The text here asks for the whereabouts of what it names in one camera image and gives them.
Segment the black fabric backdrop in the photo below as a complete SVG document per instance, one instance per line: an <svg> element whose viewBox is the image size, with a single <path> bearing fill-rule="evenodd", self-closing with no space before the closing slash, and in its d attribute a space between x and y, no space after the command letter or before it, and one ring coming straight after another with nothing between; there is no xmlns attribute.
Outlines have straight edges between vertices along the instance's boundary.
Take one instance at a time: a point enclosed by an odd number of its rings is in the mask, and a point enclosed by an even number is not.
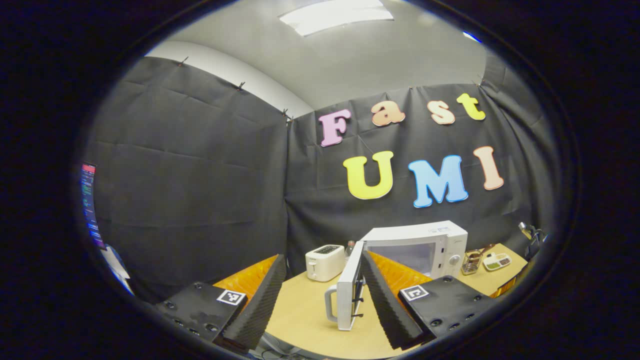
<svg viewBox="0 0 640 360"><path fill-rule="evenodd" d="M200 69L144 58L95 119L102 237L157 302L285 252L282 114Z"/></svg>
<svg viewBox="0 0 640 360"><path fill-rule="evenodd" d="M471 119L462 93L486 113ZM393 100L404 121L375 126L371 107ZM456 117L431 119L441 100ZM351 111L340 144L321 147L318 117ZM134 291L157 302L193 281L216 281L276 253L289 275L305 271L306 252L359 240L372 227L452 220L468 231L468 249L502 242L523 254L517 229L529 222L553 233L563 218L556 200L570 172L552 119L527 87L489 55L480 87L415 86L352 99L294 119L216 76L171 60L144 58L101 107L86 161L96 164L95 207L102 237L119 251ZM500 176L485 190L473 150L491 146ZM365 178L380 180L371 155L392 151L394 185L380 199L361 200L347 187L342 162L367 157ZM462 158L466 200L414 208L408 164L426 160L440 171Z"/></svg>
<svg viewBox="0 0 640 360"><path fill-rule="evenodd" d="M468 93L478 99L482 121L467 115L456 102ZM395 101L406 114L404 121L377 127L371 107ZM456 120L437 124L427 109L429 101L444 101ZM342 109L351 112L340 144L321 147L320 116ZM488 55L480 87L451 84L403 88L353 99L316 110L292 122L289 128L289 159L285 199L289 214L287 251L294 274L305 271L304 254L327 243L347 244L359 240L372 227L423 224L451 220L468 232L467 248L477 249L501 242L523 255L527 245L517 228L521 221L553 233L563 210L562 152L550 119L522 81L498 57ZM504 185L485 190L484 172L473 150L493 147L493 158ZM379 199L353 197L342 162L365 156L368 185L380 180L378 164L371 156L392 151L394 184ZM426 160L440 171L448 155L462 158L461 171L468 198L443 200L426 208L413 207L416 185L408 164Z"/></svg>

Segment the white toaster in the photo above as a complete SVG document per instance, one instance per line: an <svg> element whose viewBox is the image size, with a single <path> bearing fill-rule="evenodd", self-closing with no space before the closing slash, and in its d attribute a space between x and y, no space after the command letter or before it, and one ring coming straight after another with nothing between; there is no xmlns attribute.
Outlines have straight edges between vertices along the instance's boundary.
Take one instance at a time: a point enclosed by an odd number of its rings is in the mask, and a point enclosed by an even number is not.
<svg viewBox="0 0 640 360"><path fill-rule="evenodd" d="M329 281L344 269L344 246L323 245L305 255L307 277L315 281Z"/></svg>

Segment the cable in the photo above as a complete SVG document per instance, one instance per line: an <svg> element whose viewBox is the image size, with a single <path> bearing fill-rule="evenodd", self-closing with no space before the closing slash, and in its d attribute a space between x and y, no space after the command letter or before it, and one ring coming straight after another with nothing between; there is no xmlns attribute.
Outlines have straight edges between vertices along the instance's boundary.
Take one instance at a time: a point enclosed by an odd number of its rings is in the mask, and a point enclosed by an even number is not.
<svg viewBox="0 0 640 360"><path fill-rule="evenodd" d="M267 351L273 351L273 352L275 352L276 354L278 353L276 350L273 350L272 348L268 348L267 350L263 351L263 352L260 354L260 357L261 357L261 358L263 358L263 360L278 360L278 359L281 359L281 358L284 356L284 355L282 355L282 354L279 354L279 355L280 355L280 357L276 357L275 359L272 359L272 358L266 358L266 357L264 357L264 353L265 353L265 352L267 352Z"/></svg>

